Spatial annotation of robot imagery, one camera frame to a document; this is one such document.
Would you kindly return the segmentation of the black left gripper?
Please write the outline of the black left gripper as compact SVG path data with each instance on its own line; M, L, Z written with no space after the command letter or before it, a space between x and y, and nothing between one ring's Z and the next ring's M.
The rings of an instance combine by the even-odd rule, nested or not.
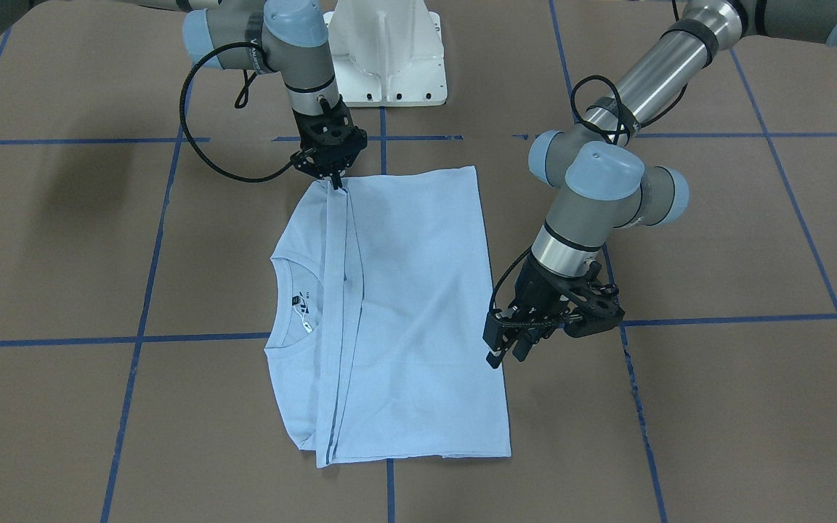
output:
M496 304L499 288L519 264L522 268L514 287L514 300L502 310ZM574 307L556 288L558 282L558 277L539 268L530 251L523 251L498 279L482 335L490 348L486 362L493 370L498 370L509 352L515 360L526 361L533 345L567 323Z

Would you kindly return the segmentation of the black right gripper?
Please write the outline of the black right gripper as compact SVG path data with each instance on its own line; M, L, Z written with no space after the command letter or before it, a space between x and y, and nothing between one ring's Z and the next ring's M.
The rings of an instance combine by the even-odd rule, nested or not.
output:
M344 102L320 115L303 115L295 110L294 119L300 146L290 158L293 167L318 179L331 177L332 188L342 190L341 173L351 168L366 149L368 133L353 123L351 110Z

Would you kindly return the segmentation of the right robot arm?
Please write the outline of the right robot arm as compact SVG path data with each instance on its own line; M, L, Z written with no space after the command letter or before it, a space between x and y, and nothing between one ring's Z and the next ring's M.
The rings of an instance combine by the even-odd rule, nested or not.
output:
M184 15L182 40L190 56L179 96L179 123L196 155L220 175L243 183L268 182L220 168L196 142L186 116L186 96L202 68L241 70L243 86L235 106L248 100L249 87L265 74L277 73L288 92L299 149L286 169L295 169L332 188L368 146L368 133L352 121L339 91L329 46L328 26L317 1L139 1L138 7Z

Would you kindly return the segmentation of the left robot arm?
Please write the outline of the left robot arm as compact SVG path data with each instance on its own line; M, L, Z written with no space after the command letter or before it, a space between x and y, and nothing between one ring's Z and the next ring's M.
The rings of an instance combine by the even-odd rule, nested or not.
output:
M604 83L608 93L577 110L571 130L534 140L530 172L558 193L537 238L514 262L514 298L505 308L489 305L484 341L492 368L507 354L525 360L555 330L582 338L621 324L618 287L600 280L602 246L614 229L675 221L689 202L683 175L645 166L627 145L674 106L695 74L746 36L837 46L837 1L689 1L621 80L584 78Z

